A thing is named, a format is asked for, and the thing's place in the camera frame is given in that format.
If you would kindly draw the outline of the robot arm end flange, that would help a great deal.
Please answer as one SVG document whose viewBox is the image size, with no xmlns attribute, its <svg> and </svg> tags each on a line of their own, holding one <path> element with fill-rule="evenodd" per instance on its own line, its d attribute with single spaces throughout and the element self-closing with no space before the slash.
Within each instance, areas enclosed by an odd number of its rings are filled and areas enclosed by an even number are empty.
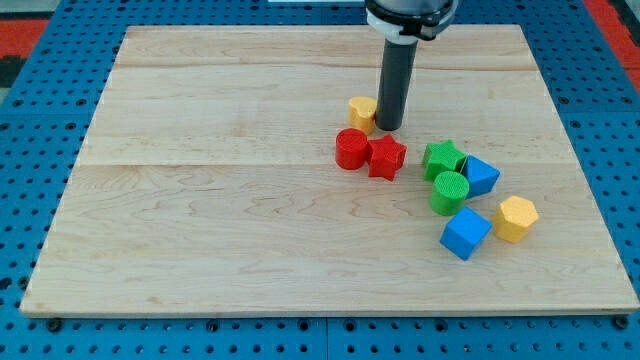
<svg viewBox="0 0 640 360">
<path fill-rule="evenodd" d="M 367 23 L 398 45 L 431 41 L 452 22 L 460 0 L 365 0 Z"/>
</svg>

